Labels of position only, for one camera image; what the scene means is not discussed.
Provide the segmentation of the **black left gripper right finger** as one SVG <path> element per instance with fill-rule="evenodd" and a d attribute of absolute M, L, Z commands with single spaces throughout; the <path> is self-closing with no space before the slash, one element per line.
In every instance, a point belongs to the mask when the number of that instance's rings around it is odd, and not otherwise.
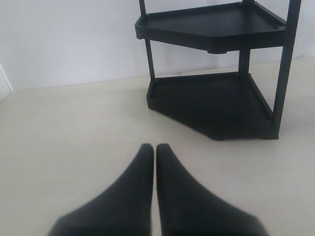
<path fill-rule="evenodd" d="M 162 235 L 267 235 L 258 218 L 225 202 L 200 184 L 169 144 L 157 146 L 156 176 Z"/>

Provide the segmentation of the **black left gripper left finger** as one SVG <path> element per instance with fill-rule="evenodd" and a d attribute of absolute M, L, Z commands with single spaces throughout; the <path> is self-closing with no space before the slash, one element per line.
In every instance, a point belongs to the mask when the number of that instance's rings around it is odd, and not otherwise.
<path fill-rule="evenodd" d="M 104 192 L 59 218 L 50 236 L 149 236 L 154 149 L 142 144 L 126 170 Z"/>

